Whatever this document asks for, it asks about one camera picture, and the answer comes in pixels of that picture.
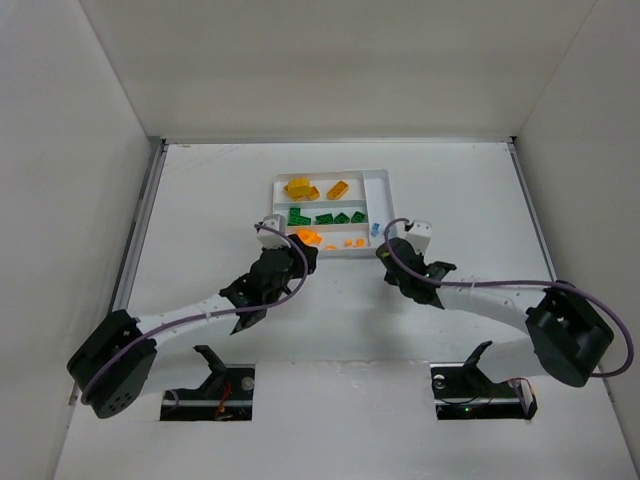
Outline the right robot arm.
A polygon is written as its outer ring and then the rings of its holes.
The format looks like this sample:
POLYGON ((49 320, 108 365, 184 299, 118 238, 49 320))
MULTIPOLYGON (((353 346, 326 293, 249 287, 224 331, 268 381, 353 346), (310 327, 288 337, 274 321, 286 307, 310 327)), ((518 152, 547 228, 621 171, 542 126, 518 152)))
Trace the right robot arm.
POLYGON ((568 283, 541 290, 521 286, 481 287, 457 279, 456 266, 424 256, 402 238, 380 245, 376 257, 384 281, 420 305, 461 311, 509 325, 524 342, 491 347, 476 367, 498 383, 518 376, 547 374, 572 387, 584 386, 614 339, 613 330, 568 283))

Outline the yellow long lego brick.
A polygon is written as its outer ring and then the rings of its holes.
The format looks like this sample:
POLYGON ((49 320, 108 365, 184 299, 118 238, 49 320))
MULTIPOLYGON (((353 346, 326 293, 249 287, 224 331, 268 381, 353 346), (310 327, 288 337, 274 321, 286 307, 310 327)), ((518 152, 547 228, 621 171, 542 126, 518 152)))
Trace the yellow long lego brick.
POLYGON ((331 201, 340 200, 349 190, 349 184, 345 181, 338 181, 327 192, 327 199, 331 201))

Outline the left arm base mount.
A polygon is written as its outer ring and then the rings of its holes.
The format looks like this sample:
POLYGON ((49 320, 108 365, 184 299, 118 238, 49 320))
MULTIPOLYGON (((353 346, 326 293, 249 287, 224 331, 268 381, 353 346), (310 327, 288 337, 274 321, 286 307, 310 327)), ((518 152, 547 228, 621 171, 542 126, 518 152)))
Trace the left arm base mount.
POLYGON ((194 389, 165 391, 160 409, 164 422, 250 421, 256 368, 251 364, 225 364, 209 347, 194 350, 204 358, 208 376, 194 389))

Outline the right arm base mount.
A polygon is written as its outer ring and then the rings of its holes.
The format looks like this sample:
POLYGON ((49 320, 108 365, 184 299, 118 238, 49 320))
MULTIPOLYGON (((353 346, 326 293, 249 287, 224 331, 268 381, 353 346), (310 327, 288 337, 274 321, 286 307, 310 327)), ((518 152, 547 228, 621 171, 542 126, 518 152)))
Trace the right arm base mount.
POLYGON ((439 421, 534 418, 538 402, 528 379, 515 377, 494 383, 479 369, 478 363, 491 345, 491 341, 481 343, 463 362, 430 364, 439 421))

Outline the green square lego brick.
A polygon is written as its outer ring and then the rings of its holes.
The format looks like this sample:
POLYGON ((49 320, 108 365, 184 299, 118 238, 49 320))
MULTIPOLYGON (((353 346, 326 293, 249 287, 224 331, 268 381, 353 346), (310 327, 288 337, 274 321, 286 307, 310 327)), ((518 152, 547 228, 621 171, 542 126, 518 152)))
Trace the green square lego brick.
POLYGON ((350 222, 350 217, 345 213, 341 212, 334 217, 335 224, 348 224, 350 222))

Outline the green long lego brick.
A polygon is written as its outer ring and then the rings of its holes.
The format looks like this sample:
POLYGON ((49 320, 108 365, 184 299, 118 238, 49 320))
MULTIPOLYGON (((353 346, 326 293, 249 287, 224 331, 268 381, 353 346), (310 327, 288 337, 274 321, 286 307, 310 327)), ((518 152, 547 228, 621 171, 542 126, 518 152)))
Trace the green long lego brick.
POLYGON ((318 215, 315 217, 315 223, 317 225, 330 225, 334 223, 334 217, 331 213, 318 215))

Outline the orange round figure piece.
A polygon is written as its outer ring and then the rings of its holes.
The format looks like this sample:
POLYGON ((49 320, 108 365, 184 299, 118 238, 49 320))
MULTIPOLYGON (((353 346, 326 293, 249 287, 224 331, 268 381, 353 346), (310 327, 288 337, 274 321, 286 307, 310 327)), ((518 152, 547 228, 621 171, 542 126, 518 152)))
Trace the orange round figure piece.
POLYGON ((283 188, 285 194, 293 201, 304 199, 310 194, 311 189, 311 183, 306 177, 293 178, 283 188))

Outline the orange round lego piece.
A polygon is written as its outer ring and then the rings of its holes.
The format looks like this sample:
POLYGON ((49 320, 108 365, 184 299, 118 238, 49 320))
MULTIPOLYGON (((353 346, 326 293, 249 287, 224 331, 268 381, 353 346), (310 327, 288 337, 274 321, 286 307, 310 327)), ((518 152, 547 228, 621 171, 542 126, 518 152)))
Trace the orange round lego piece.
POLYGON ((299 229, 296 235, 307 246, 319 246, 323 242, 322 237, 314 230, 299 229))

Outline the yellow square lego brick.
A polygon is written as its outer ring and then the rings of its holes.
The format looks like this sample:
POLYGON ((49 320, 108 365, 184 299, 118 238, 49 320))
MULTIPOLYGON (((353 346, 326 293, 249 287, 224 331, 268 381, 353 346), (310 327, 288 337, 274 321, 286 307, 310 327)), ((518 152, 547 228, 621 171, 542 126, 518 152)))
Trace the yellow square lego brick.
POLYGON ((312 186, 309 190, 309 193, 307 195, 307 198, 309 201, 315 201, 318 200, 320 198, 320 192, 319 190, 315 187, 312 186))

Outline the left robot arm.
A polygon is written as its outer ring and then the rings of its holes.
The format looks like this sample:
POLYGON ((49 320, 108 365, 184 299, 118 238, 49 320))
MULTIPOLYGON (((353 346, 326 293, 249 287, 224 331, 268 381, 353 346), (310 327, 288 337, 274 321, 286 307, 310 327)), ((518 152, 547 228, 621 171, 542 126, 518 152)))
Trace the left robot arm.
POLYGON ((228 368, 210 348, 217 336, 246 331, 270 309, 291 300, 317 266, 318 250, 296 234, 270 233, 274 248, 263 248, 249 271, 217 294, 163 314, 135 317, 110 312, 72 355, 67 370, 80 401, 100 419, 113 417, 141 395, 167 391, 209 399, 228 392, 228 368), (161 359, 183 351, 203 358, 202 380, 187 387, 177 374, 159 374, 161 359))

